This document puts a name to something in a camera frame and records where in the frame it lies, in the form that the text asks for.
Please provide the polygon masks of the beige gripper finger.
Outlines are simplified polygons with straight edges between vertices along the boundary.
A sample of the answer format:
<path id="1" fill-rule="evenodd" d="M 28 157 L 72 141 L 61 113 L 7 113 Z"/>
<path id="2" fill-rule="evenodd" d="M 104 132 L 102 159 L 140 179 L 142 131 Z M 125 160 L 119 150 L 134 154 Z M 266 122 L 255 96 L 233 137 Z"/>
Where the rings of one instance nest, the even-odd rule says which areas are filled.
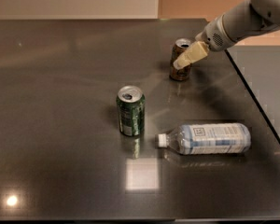
<path id="1" fill-rule="evenodd" d="M 183 69 L 188 65 L 205 58 L 209 53 L 208 45 L 203 41 L 195 41 L 174 61 L 174 68 Z"/>

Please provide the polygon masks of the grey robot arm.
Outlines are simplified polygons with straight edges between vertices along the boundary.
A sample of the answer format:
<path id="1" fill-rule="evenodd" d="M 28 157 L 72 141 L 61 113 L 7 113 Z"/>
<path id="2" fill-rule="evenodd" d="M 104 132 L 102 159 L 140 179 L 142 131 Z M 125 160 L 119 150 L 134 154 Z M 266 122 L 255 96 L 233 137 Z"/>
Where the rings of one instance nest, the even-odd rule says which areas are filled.
<path id="1" fill-rule="evenodd" d="M 245 0 L 209 22 L 195 42 L 174 61 L 177 70 L 198 62 L 210 51 L 228 49 L 250 36 L 280 30 L 280 0 Z"/>

